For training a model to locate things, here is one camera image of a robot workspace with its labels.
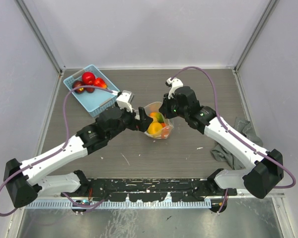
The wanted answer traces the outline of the yellow lemon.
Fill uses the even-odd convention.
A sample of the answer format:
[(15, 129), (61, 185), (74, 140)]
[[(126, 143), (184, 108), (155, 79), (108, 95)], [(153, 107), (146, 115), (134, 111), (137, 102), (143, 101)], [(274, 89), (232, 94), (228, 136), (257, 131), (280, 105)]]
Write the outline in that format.
[(150, 124), (150, 126), (148, 127), (147, 129), (147, 133), (150, 134), (150, 135), (155, 135), (155, 134), (158, 134), (160, 133), (160, 131), (162, 130), (162, 125), (161, 123), (158, 123), (158, 122), (152, 122)]

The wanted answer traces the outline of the dark red plum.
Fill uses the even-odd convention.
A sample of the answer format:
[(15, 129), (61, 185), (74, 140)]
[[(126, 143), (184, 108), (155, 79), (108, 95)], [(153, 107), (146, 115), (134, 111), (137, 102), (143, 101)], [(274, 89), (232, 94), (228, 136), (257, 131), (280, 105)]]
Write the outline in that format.
[(76, 94), (82, 94), (85, 91), (84, 85), (84, 82), (76, 80), (73, 82), (72, 88)]

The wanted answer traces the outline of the green orange mango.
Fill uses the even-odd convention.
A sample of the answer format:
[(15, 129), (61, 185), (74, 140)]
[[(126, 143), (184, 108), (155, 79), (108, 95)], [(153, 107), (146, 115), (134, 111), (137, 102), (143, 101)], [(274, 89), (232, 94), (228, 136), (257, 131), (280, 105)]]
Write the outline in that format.
[(151, 112), (149, 115), (155, 122), (164, 123), (163, 115), (160, 112)]

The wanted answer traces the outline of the orange tangerine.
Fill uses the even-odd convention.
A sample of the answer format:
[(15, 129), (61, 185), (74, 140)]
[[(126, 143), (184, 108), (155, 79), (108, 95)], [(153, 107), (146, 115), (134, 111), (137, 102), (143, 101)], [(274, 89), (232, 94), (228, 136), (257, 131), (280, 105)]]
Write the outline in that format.
[(161, 123), (161, 125), (163, 127), (161, 130), (161, 138), (166, 139), (170, 134), (170, 126), (165, 123)]

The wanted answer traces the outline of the clear zip top bag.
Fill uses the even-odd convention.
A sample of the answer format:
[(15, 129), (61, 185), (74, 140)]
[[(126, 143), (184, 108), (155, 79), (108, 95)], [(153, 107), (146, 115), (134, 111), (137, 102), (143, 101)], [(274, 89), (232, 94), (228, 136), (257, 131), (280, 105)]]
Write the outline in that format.
[(166, 119), (159, 112), (161, 106), (162, 102), (153, 102), (145, 106), (145, 113), (153, 119), (147, 131), (145, 131), (145, 135), (153, 139), (167, 139), (174, 128), (173, 121)]

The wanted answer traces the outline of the small dark red fruit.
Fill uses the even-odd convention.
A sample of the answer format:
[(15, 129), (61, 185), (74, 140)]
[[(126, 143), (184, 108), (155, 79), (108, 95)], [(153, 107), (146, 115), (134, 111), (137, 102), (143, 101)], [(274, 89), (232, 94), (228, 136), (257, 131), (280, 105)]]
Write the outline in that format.
[(95, 91), (95, 88), (94, 87), (92, 87), (92, 86), (90, 86), (90, 87), (86, 87), (86, 92), (88, 92), (88, 93), (93, 93), (94, 91)]

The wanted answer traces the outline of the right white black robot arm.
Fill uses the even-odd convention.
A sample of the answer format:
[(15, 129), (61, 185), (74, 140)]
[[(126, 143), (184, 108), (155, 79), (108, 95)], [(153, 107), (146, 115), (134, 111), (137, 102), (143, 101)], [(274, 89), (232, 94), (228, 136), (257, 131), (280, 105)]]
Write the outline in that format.
[(283, 156), (278, 150), (268, 151), (238, 133), (223, 118), (219, 119), (215, 110), (201, 106), (189, 86), (164, 94), (159, 112), (167, 119), (185, 119), (191, 128), (215, 140), (243, 164), (242, 170), (213, 173), (208, 182), (211, 194), (220, 195), (227, 188), (236, 188), (263, 199), (283, 179)]

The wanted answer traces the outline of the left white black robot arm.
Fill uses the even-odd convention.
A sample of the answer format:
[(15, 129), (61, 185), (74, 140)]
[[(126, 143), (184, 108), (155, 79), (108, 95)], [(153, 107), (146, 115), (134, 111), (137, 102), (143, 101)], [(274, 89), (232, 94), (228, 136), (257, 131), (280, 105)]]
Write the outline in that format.
[(16, 158), (5, 165), (4, 185), (14, 208), (21, 208), (34, 201), (44, 191), (41, 180), (56, 169), (76, 159), (85, 157), (107, 146), (108, 142), (126, 129), (145, 132), (153, 119), (144, 108), (129, 112), (112, 106), (63, 144), (25, 161)]

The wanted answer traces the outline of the red pear shaped fruit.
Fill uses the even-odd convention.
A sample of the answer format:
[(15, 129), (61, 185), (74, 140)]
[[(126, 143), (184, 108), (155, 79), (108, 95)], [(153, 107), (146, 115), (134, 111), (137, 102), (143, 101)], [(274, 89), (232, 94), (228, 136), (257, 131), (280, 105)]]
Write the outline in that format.
[(97, 77), (94, 80), (93, 86), (107, 89), (107, 84), (106, 84), (106, 82), (101, 77)]

